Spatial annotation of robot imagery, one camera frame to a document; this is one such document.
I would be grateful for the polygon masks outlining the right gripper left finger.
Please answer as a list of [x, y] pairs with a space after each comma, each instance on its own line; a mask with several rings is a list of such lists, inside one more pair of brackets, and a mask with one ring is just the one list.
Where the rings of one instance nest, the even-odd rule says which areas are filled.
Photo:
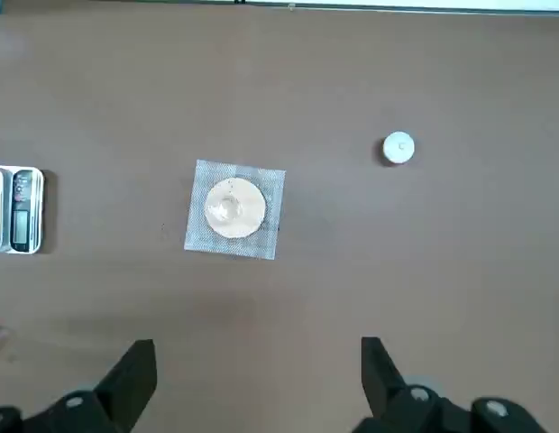
[[93, 389], [67, 394], [28, 418], [0, 406], [0, 432], [130, 432], [156, 388], [155, 344], [140, 339]]

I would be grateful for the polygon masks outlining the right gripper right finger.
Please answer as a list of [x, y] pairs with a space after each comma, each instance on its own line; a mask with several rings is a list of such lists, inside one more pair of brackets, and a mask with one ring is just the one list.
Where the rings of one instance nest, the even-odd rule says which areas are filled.
[[482, 397], [469, 409], [431, 388], [408, 384], [376, 336], [361, 340], [362, 387], [372, 415], [356, 432], [545, 433], [521, 405], [500, 397]]

